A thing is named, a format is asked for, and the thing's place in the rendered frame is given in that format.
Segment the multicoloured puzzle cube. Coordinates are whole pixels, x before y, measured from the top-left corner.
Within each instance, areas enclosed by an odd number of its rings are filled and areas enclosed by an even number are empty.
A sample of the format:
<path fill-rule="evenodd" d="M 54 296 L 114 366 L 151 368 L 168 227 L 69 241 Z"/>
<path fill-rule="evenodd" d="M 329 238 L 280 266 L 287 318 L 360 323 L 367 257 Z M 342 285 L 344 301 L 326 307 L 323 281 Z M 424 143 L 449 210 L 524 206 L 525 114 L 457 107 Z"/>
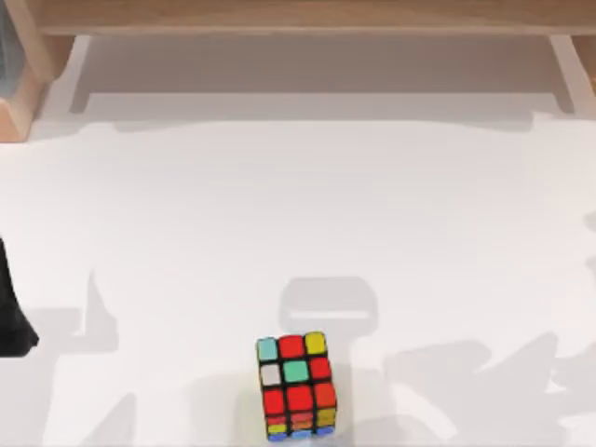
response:
<path fill-rule="evenodd" d="M 335 432 L 337 394 L 323 332 L 255 343 L 266 438 L 270 442 Z"/>

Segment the pale wooden shelf unit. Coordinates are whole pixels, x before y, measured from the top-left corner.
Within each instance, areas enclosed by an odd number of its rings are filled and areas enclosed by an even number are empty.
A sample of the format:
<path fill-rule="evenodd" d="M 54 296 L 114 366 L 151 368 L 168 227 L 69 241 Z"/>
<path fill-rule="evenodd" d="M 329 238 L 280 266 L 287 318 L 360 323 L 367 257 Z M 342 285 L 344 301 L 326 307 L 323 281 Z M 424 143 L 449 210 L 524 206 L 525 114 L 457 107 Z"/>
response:
<path fill-rule="evenodd" d="M 568 35 L 596 95 L 596 0 L 0 0 L 24 50 L 0 95 L 0 142 L 23 142 L 79 35 Z"/>

